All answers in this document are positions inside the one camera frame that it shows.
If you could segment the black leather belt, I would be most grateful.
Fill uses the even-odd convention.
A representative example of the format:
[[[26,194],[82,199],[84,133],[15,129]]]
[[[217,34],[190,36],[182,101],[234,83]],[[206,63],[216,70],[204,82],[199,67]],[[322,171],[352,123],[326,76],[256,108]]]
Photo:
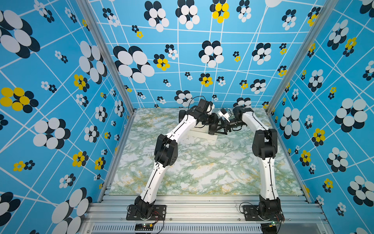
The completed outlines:
[[[219,123],[212,123],[208,127],[208,134],[209,135],[215,135],[215,134],[222,134],[222,132],[219,131],[219,128],[221,125]]]
[[[183,118],[185,117],[186,115],[186,110],[180,110],[179,111],[179,114],[178,114],[178,120],[179,120],[179,123],[183,120]]]

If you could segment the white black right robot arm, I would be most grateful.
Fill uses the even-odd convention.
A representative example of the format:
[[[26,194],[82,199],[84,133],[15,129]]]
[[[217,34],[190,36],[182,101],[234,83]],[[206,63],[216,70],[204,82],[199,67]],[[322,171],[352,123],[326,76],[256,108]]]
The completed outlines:
[[[275,179],[277,131],[266,126],[249,107],[235,106],[232,118],[229,118],[228,112],[222,108],[219,116],[224,118],[224,129],[228,131],[245,125],[254,133],[252,153],[257,157],[261,179],[258,215],[263,220],[269,220],[275,215],[280,221],[284,221]]]

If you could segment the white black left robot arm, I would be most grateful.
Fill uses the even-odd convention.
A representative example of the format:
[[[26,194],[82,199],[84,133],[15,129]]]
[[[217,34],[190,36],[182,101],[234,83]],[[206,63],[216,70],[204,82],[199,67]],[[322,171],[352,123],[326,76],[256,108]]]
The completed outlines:
[[[187,111],[180,110],[178,125],[166,135],[160,134],[158,136],[152,173],[144,190],[134,201],[134,206],[142,218],[148,219],[152,216],[162,179],[178,158],[178,143],[198,123],[209,124],[213,117],[213,109],[213,102],[201,99],[196,106]]]

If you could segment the white plastic storage tray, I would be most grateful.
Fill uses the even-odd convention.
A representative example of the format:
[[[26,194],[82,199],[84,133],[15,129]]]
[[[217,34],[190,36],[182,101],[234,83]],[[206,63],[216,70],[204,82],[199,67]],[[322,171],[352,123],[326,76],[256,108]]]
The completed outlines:
[[[197,138],[202,138],[206,140],[213,140],[216,141],[218,136],[217,135],[210,135],[208,133],[209,126],[207,125],[202,125],[201,123],[197,124],[196,127],[192,128],[189,130],[187,135],[189,137],[197,137]]]

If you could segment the left green circuit board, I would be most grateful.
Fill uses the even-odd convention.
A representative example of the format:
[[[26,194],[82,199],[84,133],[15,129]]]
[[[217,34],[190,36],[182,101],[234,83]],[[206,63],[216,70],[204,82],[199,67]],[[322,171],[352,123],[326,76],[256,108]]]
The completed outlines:
[[[153,223],[136,223],[134,231],[135,232],[152,232],[154,230]]]

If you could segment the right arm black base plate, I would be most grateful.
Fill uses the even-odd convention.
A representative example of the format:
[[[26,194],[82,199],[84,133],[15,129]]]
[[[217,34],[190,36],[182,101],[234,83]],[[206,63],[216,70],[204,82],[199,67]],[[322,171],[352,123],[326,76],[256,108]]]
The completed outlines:
[[[258,206],[253,206],[250,204],[241,206],[240,210],[243,213],[246,221],[265,221],[279,223],[285,220],[284,215],[281,213],[270,214],[268,216],[260,216],[258,212]]]

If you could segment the aluminium front frame rail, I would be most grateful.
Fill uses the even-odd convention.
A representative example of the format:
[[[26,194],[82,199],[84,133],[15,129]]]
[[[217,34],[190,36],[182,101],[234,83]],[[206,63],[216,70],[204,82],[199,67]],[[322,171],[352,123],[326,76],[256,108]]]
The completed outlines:
[[[276,223],[278,234],[331,234],[322,208],[304,196],[282,196],[285,220]],[[166,205],[165,220],[150,232],[135,232],[136,223],[126,220],[133,196],[105,195],[92,204],[82,234],[262,234],[265,221],[246,221],[240,208],[258,203],[257,196],[159,196],[156,205]]]

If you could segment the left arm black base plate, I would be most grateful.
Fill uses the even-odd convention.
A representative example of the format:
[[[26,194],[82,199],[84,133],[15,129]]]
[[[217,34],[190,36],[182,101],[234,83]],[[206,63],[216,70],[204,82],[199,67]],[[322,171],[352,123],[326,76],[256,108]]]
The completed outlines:
[[[126,220],[128,221],[156,221],[161,218],[165,220],[167,206],[166,205],[153,205],[151,208],[137,208],[135,205],[129,205],[127,208]]]

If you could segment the right aluminium corner post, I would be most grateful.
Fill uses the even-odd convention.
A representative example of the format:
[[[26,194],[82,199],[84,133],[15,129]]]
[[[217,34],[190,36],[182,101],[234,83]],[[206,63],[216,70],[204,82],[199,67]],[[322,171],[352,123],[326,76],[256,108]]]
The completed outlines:
[[[315,39],[319,35],[320,31],[326,24],[328,18],[330,17],[333,9],[337,5],[339,1],[338,0],[328,0],[325,2],[325,4],[322,6],[321,13],[319,14],[318,19],[314,23],[314,25],[311,27],[310,31],[308,32],[306,38],[304,39],[300,49],[298,50],[297,54],[295,55],[294,59],[292,60],[292,63],[290,64],[290,67],[287,71],[286,76],[282,79],[280,82],[273,98],[271,99],[269,106],[266,110],[266,113],[268,116],[271,116],[271,112],[275,108],[276,104],[281,98],[281,95],[286,88],[286,86],[290,83],[292,80],[294,74],[296,73],[297,69],[300,67],[302,61],[304,60],[305,55],[307,54],[308,49],[310,46],[314,43]]]

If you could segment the aluminium corner post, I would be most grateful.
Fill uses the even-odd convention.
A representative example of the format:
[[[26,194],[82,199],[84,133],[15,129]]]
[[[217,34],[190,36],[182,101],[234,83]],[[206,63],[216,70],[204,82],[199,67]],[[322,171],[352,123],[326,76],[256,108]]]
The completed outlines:
[[[111,58],[111,53],[110,53],[110,51],[109,51],[109,49],[108,49],[108,47],[107,47],[107,45],[104,41],[104,38],[103,38],[103,36],[100,32],[99,25],[95,21],[94,14],[93,14],[93,11],[90,8],[89,2],[84,1],[84,0],[77,0],[77,4],[78,4],[85,20],[87,21],[88,25],[90,26],[91,34],[92,34],[97,46],[100,49],[100,52],[101,52],[101,54],[104,58],[104,61],[106,62],[108,70],[110,71],[110,73],[113,77],[114,83],[115,83],[117,89],[119,90],[119,93],[121,94],[123,100],[124,100],[124,103],[125,103],[128,111],[129,111],[129,114],[130,114],[130,116],[132,116],[134,114],[134,107],[133,107],[133,105],[130,101],[129,96],[126,93],[126,90],[124,88],[124,84],[122,82],[122,79],[120,78],[120,75],[117,71],[115,63],[114,63],[113,59]]]
[[[339,1],[338,0],[328,0],[325,2],[325,4],[322,6],[321,13],[319,14],[318,19],[314,23],[314,25],[311,27],[310,31],[308,32],[306,38],[304,39],[300,49],[298,50],[297,54],[295,55],[294,59],[292,60],[292,63],[290,64],[290,67],[287,71],[286,76],[282,79],[280,82],[273,98],[271,99],[269,106],[266,110],[266,113],[268,116],[271,116],[271,112],[275,108],[276,104],[281,98],[281,95],[286,88],[286,86],[290,83],[292,80],[294,74],[296,73],[297,69],[300,67],[302,61],[304,60],[305,55],[307,54],[308,49],[310,46],[314,43],[315,39],[319,35],[320,31],[326,24],[328,18],[330,17],[333,9],[337,5]]]

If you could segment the left aluminium corner post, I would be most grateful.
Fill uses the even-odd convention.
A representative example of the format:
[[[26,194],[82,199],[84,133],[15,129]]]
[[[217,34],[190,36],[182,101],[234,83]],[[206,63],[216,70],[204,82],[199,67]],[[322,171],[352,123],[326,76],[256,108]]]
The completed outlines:
[[[100,52],[101,52],[101,54],[104,58],[104,61],[106,62],[108,70],[110,71],[110,73],[113,77],[114,83],[115,83],[117,89],[119,90],[119,93],[121,94],[123,100],[124,100],[124,103],[125,103],[128,111],[129,111],[129,114],[130,114],[130,116],[132,116],[134,114],[134,107],[133,107],[133,105],[130,101],[129,96],[126,93],[126,90],[124,88],[124,84],[122,82],[122,79],[120,78],[120,75],[117,71],[115,63],[114,63],[113,59],[111,58],[111,53],[110,53],[110,51],[109,51],[109,49],[108,49],[108,47],[107,47],[107,45],[104,41],[104,38],[103,38],[103,36],[100,32],[99,25],[95,21],[94,14],[93,14],[93,11],[90,8],[89,2],[84,1],[84,0],[77,0],[77,4],[78,4],[85,20],[87,21],[88,25],[90,26],[91,34],[92,34],[97,46],[100,49]]]

